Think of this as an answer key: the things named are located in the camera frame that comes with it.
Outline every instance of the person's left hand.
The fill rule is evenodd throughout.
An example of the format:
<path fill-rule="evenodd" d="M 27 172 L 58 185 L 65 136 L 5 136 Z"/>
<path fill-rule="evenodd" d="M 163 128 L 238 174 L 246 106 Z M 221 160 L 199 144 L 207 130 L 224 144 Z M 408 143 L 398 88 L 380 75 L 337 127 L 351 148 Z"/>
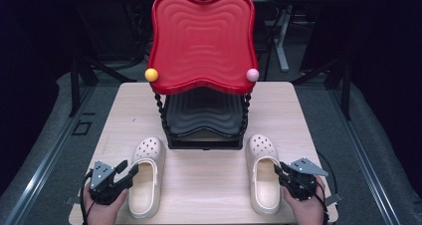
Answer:
<path fill-rule="evenodd" d="M 90 196 L 90 185 L 87 184 L 84 188 L 84 204 L 86 208 L 86 212 L 90 209 L 91 205 L 93 207 L 88 214 L 87 222 L 89 225 L 107 225 L 107 224 L 115 224 L 115 220 L 117 219 L 117 212 L 120 209 L 121 205 L 123 205 L 124 201 L 127 197 L 127 189 L 123 190 L 118 198 L 110 205 L 99 205 L 94 204 L 94 201 L 91 199 Z"/>

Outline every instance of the background table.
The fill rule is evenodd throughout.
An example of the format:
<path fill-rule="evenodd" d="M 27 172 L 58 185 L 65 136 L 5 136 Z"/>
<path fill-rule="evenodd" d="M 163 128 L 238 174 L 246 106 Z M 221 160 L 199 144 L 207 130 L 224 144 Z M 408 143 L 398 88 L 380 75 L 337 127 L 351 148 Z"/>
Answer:
<path fill-rule="evenodd" d="M 257 83 L 252 92 L 244 144 L 255 133 L 269 137 L 285 163 L 307 157 L 320 165 L 294 87 L 290 83 Z M 146 137 L 165 146 L 154 93 L 147 83 L 122 84 L 105 123 L 90 167 L 96 160 L 118 165 L 131 157 Z M 275 215 L 259 215 L 250 201 L 245 150 L 170 150 L 167 148 L 158 212 L 149 219 L 130 216 L 127 202 L 117 215 L 124 224 L 295 223 L 292 209 L 282 200 Z M 127 174 L 118 174 L 118 180 Z M 326 187 L 326 196 L 330 196 Z M 338 214 L 328 207 L 330 221 Z M 82 224 L 79 205 L 69 221 Z"/>

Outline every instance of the pink ball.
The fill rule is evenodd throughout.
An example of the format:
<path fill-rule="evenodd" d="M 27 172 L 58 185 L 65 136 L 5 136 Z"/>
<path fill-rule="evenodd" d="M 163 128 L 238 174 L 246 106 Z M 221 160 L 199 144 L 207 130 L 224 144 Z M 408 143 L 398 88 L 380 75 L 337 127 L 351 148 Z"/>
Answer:
<path fill-rule="evenodd" d="M 260 73 L 256 69 L 250 69 L 246 73 L 246 78 L 249 82 L 255 83 L 260 78 Z"/>

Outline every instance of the white clog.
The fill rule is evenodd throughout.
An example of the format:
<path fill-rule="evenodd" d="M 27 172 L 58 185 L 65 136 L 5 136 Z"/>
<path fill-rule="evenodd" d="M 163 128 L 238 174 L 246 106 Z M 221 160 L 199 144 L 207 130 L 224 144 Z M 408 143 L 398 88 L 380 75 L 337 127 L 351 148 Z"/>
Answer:
<path fill-rule="evenodd" d="M 279 176 L 274 164 L 280 166 L 275 145 L 264 135 L 252 135 L 246 146 L 252 207 L 259 214 L 275 214 L 279 211 L 282 193 Z"/>
<path fill-rule="evenodd" d="M 129 189 L 128 205 L 134 218 L 149 218 L 158 210 L 164 160 L 165 147 L 157 137 L 144 139 L 133 152 L 132 166 L 137 164 L 139 172 Z"/>

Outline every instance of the shoe insole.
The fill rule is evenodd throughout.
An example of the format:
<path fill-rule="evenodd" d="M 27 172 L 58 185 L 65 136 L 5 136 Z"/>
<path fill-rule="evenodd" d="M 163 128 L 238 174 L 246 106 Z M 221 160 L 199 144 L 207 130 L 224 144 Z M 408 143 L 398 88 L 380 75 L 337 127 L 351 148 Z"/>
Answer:
<path fill-rule="evenodd" d="M 130 188 L 130 209 L 135 213 L 146 212 L 152 204 L 153 197 L 153 168 L 150 163 L 140 163 L 139 172 L 133 177 Z"/>
<path fill-rule="evenodd" d="M 275 208 L 280 202 L 279 177 L 274 172 L 274 162 L 269 158 L 257 164 L 256 192 L 258 202 L 265 208 Z"/>

